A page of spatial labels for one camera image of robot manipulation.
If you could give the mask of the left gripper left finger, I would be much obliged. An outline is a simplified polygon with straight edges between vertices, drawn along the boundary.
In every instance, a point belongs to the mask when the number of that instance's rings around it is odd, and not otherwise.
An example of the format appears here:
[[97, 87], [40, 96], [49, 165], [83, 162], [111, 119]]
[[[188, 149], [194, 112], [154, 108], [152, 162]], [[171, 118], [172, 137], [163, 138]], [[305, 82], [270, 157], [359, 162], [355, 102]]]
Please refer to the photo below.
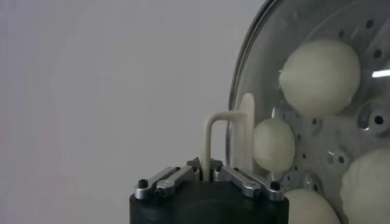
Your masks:
[[199, 180], [200, 159], [194, 158], [183, 167], [166, 167], [148, 179], [140, 179], [133, 195], [138, 200], [148, 200], [155, 195], [166, 198], [173, 196], [183, 183]]

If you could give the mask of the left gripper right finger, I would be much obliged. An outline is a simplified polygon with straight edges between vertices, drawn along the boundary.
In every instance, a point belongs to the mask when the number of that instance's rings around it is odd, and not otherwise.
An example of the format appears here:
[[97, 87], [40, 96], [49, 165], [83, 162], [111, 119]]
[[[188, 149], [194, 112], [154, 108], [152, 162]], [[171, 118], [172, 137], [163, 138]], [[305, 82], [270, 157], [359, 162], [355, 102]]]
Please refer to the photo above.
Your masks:
[[283, 201], [285, 197], [279, 182], [213, 160], [213, 196], [229, 198], [233, 194], [236, 198], [241, 194], [251, 199], [263, 197], [270, 201]]

